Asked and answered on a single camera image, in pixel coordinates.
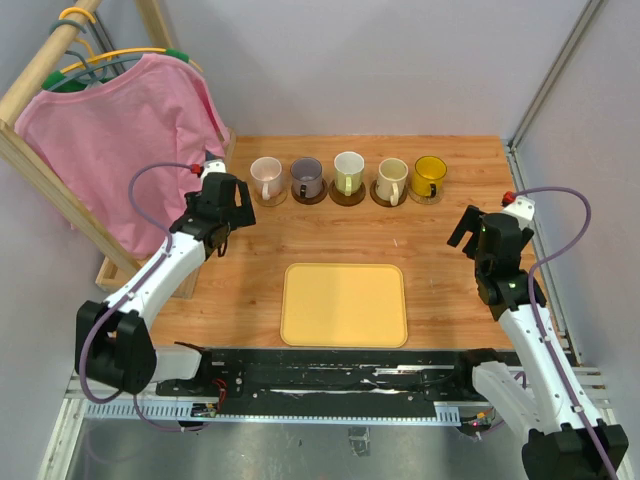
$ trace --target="coaster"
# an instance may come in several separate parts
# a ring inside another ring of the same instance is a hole
[[[422,197],[420,195],[418,195],[416,192],[413,191],[413,189],[409,189],[409,196],[411,197],[411,200],[418,202],[422,205],[433,205],[435,203],[438,203],[440,200],[442,200],[442,194],[444,192],[442,191],[442,187],[440,187],[440,192],[438,192],[438,195],[436,195],[433,198],[430,197]]]
[[[275,207],[276,205],[280,205],[282,202],[284,202],[286,198],[287,188],[285,187],[278,195],[270,198],[269,200],[263,200],[260,194],[255,193],[253,196],[253,201],[258,205],[262,205],[263,207]]]
[[[296,194],[296,192],[293,190],[293,185],[291,185],[291,196],[296,202],[303,205],[315,205],[316,203],[320,203],[327,197],[327,193],[329,193],[329,187],[327,186],[327,181],[324,178],[322,179],[322,191],[315,197],[311,198],[302,198],[301,196]]]
[[[364,197],[367,196],[367,188],[364,186],[364,183],[360,185],[360,188],[357,192],[348,197],[338,191],[336,187],[335,180],[331,182],[331,186],[329,187],[329,196],[331,200],[336,202],[338,205],[342,205],[343,207],[353,207],[354,205],[359,204]]]
[[[378,181],[374,180],[373,183],[371,184],[371,187],[369,188],[369,193],[371,194],[371,198],[373,198],[373,201],[376,202],[381,207],[393,208],[393,205],[391,205],[391,202],[387,200],[382,200],[378,196],[378,192],[376,192],[377,185],[378,185]],[[398,205],[396,205],[396,207],[404,203],[404,201],[407,199],[408,194],[409,194],[409,187],[405,185],[404,190],[402,191],[402,195],[400,195],[400,198],[398,199]]]

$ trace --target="mug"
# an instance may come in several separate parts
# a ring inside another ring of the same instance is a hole
[[[442,182],[447,164],[438,157],[420,157],[411,178],[411,198],[420,203],[436,203],[442,198]]]
[[[277,158],[260,157],[251,164],[253,184],[265,202],[284,189],[282,164]]]
[[[378,167],[376,195],[395,207],[404,191],[408,175],[409,167],[399,158],[383,160]]]
[[[349,197],[357,192],[362,185],[364,173],[364,158],[356,152],[342,152],[333,161],[336,167],[336,188],[340,193]]]
[[[302,157],[291,165],[293,191],[300,198],[313,198],[322,192],[322,164],[312,157]]]

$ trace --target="purple mug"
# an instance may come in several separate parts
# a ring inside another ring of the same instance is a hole
[[[313,198],[322,192],[322,164],[312,157],[302,157],[291,165],[293,191],[300,198]]]

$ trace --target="yellow tray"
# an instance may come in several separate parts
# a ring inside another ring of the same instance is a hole
[[[394,265],[294,263],[285,273],[280,336],[298,347],[401,347],[402,272]]]

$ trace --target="pink t-shirt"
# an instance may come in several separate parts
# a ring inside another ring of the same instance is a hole
[[[182,60],[157,54],[98,87],[40,92],[16,132],[138,258],[155,252],[164,234],[129,204],[134,173],[156,162],[202,164],[205,150],[224,156],[228,141],[204,79]],[[156,168],[136,181],[135,198],[169,226],[184,213],[184,194],[199,189],[186,169]]]

